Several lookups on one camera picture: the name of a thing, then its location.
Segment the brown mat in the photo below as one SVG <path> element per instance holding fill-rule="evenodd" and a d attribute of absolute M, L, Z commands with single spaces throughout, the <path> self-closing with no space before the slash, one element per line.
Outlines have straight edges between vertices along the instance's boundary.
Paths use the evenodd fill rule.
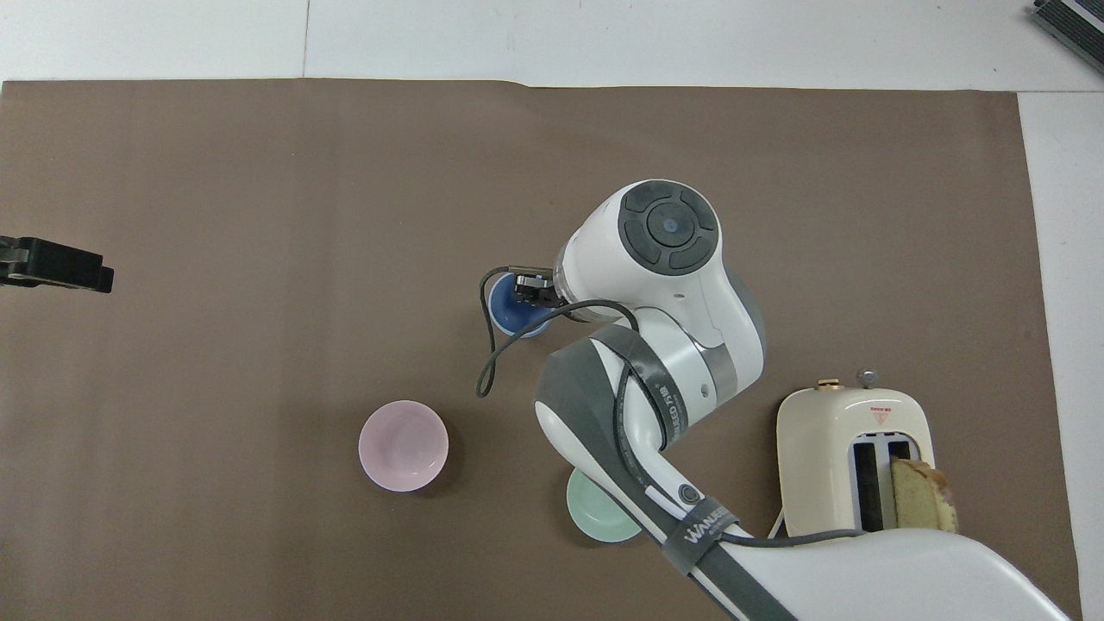
<path fill-rule="evenodd" d="M 1015 95 L 256 81 L 3 87 L 2 233 L 103 253 L 116 291 L 0 290 L 0 617 L 723 618 L 570 522 L 530 399 L 588 326 L 473 394 L 479 276 L 648 177 L 716 207 L 769 340 L 672 461 L 765 534 L 779 400 L 873 366 L 963 531 L 1078 614 Z M 454 445 L 415 494 L 357 459 L 395 399 Z"/>

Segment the pink bowl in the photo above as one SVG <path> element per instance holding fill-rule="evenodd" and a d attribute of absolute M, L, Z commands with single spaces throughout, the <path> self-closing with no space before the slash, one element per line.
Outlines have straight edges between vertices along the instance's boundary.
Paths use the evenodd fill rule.
<path fill-rule="evenodd" d="M 434 480 L 448 456 L 440 417 L 417 401 L 393 401 L 360 431 L 360 464 L 376 485 L 411 492 Z"/>

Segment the mint green bowl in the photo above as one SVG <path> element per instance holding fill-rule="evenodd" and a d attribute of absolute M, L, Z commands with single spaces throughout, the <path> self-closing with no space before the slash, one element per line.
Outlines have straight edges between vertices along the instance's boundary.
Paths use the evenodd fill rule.
<path fill-rule="evenodd" d="M 567 478 L 567 513 L 592 539 L 616 544 L 631 539 L 640 526 L 585 474 L 575 469 Z"/>

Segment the white robotic arm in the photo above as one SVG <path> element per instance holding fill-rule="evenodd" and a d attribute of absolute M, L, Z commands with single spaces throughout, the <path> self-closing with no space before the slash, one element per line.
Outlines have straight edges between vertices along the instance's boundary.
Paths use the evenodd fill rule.
<path fill-rule="evenodd" d="M 623 318 L 550 356 L 534 407 L 556 451 L 733 618 L 1064 619 L 1011 565 L 957 535 L 754 539 L 661 456 L 763 369 L 762 319 L 726 273 L 722 241 L 709 202 L 666 180 L 623 188 L 571 238 L 556 293 L 617 302 L 639 330 Z"/>

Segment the bread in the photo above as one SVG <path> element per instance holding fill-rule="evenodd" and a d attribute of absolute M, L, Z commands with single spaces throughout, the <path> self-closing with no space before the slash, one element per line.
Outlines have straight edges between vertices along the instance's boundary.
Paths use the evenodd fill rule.
<path fill-rule="evenodd" d="M 898 528 L 937 528 L 958 531 L 951 486 L 942 472 L 924 462 L 893 457 L 893 501 Z"/>

